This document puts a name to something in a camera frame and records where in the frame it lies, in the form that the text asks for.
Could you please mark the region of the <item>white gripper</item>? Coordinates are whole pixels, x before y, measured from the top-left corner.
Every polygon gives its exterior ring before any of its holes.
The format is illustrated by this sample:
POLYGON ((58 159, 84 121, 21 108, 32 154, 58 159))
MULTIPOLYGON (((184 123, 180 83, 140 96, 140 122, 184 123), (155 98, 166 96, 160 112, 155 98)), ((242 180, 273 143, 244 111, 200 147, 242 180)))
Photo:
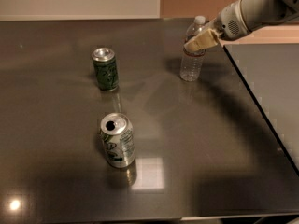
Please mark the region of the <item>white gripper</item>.
POLYGON ((219 35, 216 32, 219 30, 218 24, 222 40, 235 41, 247 36, 249 34, 249 28, 243 18, 242 1, 238 0, 225 7, 219 13, 217 19, 209 21, 205 25, 205 31, 186 42, 184 48, 188 52, 196 52, 217 46, 219 43, 219 35))

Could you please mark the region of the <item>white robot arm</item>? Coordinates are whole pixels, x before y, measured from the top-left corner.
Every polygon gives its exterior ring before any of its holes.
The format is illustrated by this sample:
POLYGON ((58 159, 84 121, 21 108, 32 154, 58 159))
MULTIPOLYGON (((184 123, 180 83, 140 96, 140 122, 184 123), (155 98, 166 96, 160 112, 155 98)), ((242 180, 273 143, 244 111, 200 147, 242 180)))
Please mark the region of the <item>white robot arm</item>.
POLYGON ((188 52, 217 46, 221 40, 235 41, 265 26, 275 26, 299 17, 299 0, 238 0, 191 38, 188 52))

